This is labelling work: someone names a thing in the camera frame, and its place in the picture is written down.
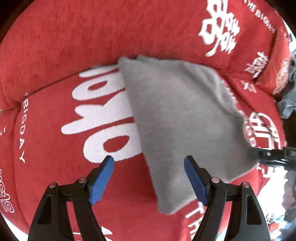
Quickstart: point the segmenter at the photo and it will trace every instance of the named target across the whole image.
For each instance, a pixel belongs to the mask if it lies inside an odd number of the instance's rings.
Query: gray towel
[[[255,166],[244,118],[212,68],[143,56],[118,63],[159,212],[174,214],[196,199],[184,171],[187,155],[224,182]]]

